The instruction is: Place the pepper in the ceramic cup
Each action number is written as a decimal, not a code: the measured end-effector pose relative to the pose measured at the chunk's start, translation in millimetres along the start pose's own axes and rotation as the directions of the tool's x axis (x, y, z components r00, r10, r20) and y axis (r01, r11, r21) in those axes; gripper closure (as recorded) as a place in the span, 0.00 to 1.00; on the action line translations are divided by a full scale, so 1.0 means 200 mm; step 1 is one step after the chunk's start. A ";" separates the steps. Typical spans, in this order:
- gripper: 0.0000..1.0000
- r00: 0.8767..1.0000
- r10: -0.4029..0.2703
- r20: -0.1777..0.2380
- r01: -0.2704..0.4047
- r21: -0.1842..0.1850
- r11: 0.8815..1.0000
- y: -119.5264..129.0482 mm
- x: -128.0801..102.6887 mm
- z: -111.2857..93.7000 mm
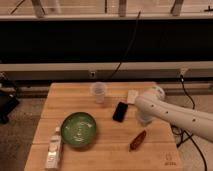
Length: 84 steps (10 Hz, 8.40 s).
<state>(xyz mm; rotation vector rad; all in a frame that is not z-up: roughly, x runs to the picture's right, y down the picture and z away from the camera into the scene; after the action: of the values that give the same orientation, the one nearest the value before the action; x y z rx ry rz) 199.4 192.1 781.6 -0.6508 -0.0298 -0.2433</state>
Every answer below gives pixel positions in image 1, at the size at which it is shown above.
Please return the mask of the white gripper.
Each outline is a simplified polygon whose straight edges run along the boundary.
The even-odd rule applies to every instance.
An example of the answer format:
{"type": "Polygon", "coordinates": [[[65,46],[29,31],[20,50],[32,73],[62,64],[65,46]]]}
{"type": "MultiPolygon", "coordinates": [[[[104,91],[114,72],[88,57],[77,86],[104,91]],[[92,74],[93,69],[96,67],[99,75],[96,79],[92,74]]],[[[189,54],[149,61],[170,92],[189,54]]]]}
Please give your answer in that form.
{"type": "Polygon", "coordinates": [[[140,110],[136,111],[136,118],[142,126],[147,126],[147,125],[151,124],[154,120],[153,116],[144,114],[140,110]]]}

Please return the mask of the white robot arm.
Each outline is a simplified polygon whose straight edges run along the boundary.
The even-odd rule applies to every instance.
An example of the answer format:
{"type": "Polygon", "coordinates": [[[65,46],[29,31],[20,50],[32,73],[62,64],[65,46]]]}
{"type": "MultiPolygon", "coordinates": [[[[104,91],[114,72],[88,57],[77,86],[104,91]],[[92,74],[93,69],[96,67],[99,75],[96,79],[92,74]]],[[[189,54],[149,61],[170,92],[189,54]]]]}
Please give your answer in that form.
{"type": "Polygon", "coordinates": [[[165,92],[159,86],[137,96],[134,105],[143,123],[156,117],[213,143],[213,114],[165,102],[165,92]]]}

